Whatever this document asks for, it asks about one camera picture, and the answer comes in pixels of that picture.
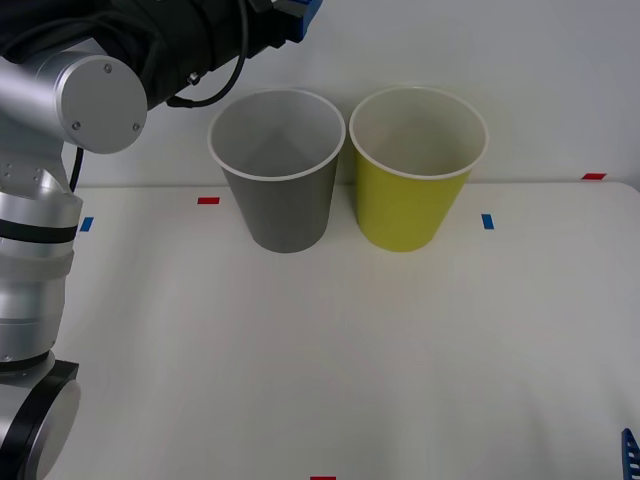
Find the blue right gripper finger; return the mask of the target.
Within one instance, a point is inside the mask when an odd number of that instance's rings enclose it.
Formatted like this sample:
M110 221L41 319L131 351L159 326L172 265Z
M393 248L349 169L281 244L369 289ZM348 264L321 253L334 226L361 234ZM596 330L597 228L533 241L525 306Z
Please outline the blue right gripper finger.
M640 449L632 431L621 433L622 473L624 480L640 480Z

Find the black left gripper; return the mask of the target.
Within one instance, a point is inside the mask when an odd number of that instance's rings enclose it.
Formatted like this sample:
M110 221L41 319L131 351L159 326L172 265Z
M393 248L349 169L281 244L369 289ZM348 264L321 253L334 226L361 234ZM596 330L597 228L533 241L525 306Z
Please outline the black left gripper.
M243 1L247 11L250 59L267 48L299 43L317 14L321 0ZM240 54L242 21L239 1L212 2L212 68Z

